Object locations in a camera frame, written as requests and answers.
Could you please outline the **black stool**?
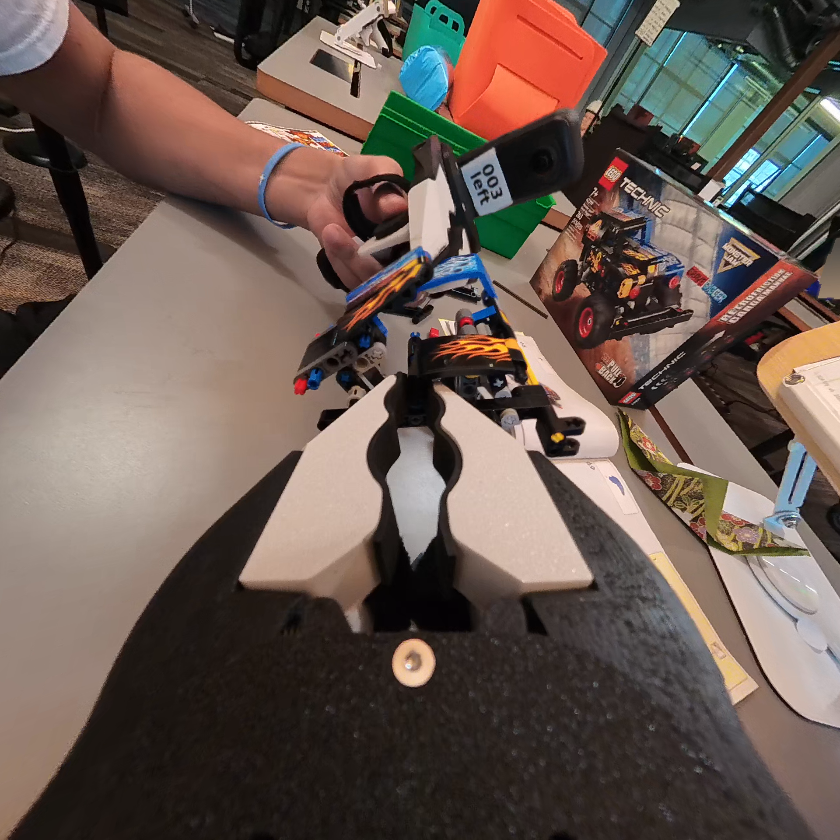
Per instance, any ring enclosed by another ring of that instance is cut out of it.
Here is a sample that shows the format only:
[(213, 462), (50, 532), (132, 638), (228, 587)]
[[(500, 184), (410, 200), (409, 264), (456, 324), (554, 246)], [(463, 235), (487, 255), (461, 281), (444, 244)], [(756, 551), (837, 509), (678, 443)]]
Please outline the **black stool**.
[(6, 153), (28, 165), (46, 169), (88, 279), (103, 266), (104, 257), (91, 223), (88, 200), (79, 172), (88, 165), (84, 153), (36, 117), (27, 129), (2, 126)]

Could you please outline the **colourful sticker sheet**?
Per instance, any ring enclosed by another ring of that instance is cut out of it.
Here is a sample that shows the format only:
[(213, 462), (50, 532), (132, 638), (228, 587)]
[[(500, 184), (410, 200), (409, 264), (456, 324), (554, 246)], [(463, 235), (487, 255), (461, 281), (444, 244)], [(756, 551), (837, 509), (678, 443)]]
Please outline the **colourful sticker sheet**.
[(275, 140), (283, 144), (299, 144), (307, 148), (312, 148), (321, 151), (327, 151), (332, 154), (346, 157), (347, 154), (336, 143), (328, 139), (319, 131), (311, 129), (289, 129), (281, 128), (265, 122), (246, 121), (246, 125), (251, 128), (268, 134)]

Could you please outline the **light blue clamp bracket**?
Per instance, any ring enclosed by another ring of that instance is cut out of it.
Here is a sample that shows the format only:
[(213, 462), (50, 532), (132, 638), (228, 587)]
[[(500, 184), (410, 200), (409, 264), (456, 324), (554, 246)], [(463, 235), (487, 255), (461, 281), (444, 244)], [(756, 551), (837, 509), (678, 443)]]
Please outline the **light blue clamp bracket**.
[(797, 530), (802, 521), (802, 507), (816, 472), (816, 462), (801, 441), (794, 438), (788, 455), (772, 513), (763, 519), (764, 528), (784, 538)]

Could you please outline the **large white sheet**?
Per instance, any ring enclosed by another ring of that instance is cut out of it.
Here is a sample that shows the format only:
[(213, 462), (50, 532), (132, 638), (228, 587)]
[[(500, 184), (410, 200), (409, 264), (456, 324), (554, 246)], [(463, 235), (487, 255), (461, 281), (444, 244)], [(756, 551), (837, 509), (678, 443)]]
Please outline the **large white sheet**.
[(801, 717), (831, 728), (839, 726), (838, 593), (816, 559), (796, 558), (816, 588), (820, 606), (814, 616), (795, 619), (783, 611), (751, 572), (747, 557), (710, 548), (729, 600), (764, 677)]

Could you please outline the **person's left hand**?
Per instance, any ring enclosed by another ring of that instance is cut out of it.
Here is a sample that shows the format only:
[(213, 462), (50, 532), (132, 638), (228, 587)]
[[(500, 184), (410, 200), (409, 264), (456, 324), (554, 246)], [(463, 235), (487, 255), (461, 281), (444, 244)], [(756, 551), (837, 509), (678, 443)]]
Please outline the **person's left hand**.
[(356, 182), (373, 180), (357, 193), (363, 215), (374, 225), (390, 221), (407, 211), (407, 199), (387, 175), (402, 175), (401, 166), (386, 156), (322, 154), (303, 150), (313, 166), (313, 186), (307, 186), (303, 206), (305, 228), (318, 239), (325, 257), (341, 283), (349, 290), (378, 273), (382, 266), (371, 255), (360, 253), (349, 222), (343, 213), (343, 195)]

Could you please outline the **blue wristband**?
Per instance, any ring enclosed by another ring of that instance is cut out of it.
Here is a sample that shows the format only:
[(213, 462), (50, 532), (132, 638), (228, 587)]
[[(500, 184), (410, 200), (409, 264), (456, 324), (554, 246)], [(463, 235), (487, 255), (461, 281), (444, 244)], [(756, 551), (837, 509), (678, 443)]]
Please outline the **blue wristband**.
[(301, 143), (287, 143), (269, 157), (259, 176), (259, 214), (278, 228), (308, 227), (312, 188), (319, 185), (311, 179), (311, 151)]

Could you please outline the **round wooden table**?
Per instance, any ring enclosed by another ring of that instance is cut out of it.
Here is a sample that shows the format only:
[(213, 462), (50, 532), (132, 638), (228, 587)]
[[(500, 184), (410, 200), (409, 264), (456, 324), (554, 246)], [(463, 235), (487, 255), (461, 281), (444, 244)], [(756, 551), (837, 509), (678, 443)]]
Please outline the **round wooden table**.
[(839, 491), (839, 323), (796, 334), (758, 365), (772, 405)]

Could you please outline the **white paper sign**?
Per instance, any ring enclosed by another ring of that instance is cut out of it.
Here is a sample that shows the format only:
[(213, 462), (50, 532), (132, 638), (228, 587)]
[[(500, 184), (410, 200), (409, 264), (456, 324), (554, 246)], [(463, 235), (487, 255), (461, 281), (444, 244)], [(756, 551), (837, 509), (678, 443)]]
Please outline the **white paper sign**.
[(637, 39), (647, 47), (653, 46), (679, 6), (679, 0), (655, 1), (635, 30)]

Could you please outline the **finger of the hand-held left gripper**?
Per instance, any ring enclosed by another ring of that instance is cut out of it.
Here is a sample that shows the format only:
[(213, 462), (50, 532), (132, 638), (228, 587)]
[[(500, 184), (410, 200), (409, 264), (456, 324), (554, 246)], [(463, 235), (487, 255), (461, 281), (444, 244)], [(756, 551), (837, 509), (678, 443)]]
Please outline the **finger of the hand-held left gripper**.
[(409, 251), (421, 249), (435, 259), (433, 235), (429, 226), (421, 224), (378, 224), (371, 236), (358, 247), (358, 256), (370, 256), (380, 263), (391, 263)]
[(407, 196), (408, 245), (429, 259), (461, 256), (461, 231), (452, 222), (455, 202), (448, 186), (413, 186)]

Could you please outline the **green plastic bin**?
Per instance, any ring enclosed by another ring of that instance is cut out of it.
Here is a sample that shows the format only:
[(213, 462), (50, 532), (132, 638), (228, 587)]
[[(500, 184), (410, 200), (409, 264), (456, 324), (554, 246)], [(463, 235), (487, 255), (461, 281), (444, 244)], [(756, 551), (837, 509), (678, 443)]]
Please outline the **green plastic bin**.
[[(392, 91), (362, 146), (362, 153), (387, 156), (401, 167), (405, 178), (414, 177), (413, 150), (436, 135), (456, 156), (479, 148), (486, 141), (416, 103), (401, 92)], [(551, 195), (542, 196), (499, 212), (476, 218), (479, 241), (484, 249), (511, 259), (555, 205)]]

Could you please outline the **blue flame lego body section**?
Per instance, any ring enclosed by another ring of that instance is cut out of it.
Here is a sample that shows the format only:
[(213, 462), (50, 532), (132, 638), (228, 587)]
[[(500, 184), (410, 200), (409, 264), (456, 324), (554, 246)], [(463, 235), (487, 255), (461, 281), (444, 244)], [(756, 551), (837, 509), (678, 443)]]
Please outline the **blue flame lego body section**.
[(386, 352), (388, 330), (382, 315), (421, 323), (434, 309), (430, 297), (453, 295), (476, 283), (482, 300), (495, 303), (497, 291), (478, 255), (456, 256), (434, 266), (422, 248), (409, 251), (347, 295), (343, 315), (307, 347), (294, 376), (294, 393), (317, 391), (331, 377), (346, 392), (371, 390), (371, 371), (378, 371)]

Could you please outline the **person's left forearm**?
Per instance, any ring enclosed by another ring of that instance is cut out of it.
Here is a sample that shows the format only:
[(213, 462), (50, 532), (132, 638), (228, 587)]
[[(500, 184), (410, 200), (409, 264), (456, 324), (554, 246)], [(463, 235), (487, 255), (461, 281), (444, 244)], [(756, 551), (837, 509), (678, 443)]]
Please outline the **person's left forearm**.
[(2, 77), (21, 110), (136, 182), (258, 214), (259, 176), (280, 147), (147, 59), (118, 49), (70, 3), (44, 65)]

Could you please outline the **white box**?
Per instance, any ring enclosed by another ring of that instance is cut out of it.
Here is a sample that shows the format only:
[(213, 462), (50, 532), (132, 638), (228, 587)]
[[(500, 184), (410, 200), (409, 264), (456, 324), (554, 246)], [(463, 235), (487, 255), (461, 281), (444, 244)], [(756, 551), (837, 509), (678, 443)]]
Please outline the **white box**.
[(779, 390), (782, 414), (825, 452), (839, 449), (839, 358), (795, 367)]

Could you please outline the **black lego truck chassis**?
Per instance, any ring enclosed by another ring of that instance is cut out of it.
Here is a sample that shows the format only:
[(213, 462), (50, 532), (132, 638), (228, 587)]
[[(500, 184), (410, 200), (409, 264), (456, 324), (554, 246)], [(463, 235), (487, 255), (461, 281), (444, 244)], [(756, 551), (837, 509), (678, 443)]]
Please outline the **black lego truck chassis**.
[(456, 312), (451, 333), (430, 331), (408, 343), (406, 408), (409, 424), (433, 416), (435, 385), (444, 385), (510, 436), (532, 425), (535, 448), (549, 459), (570, 459), (581, 450), (585, 420), (566, 414), (560, 398), (538, 378), (523, 346), (497, 305)]

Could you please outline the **lego truck set box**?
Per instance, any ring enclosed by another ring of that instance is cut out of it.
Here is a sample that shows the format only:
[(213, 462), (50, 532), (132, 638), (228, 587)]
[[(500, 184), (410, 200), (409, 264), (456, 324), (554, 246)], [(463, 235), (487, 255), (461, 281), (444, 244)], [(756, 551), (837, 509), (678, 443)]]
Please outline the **lego truck set box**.
[(816, 275), (616, 149), (531, 286), (613, 406), (647, 409)]

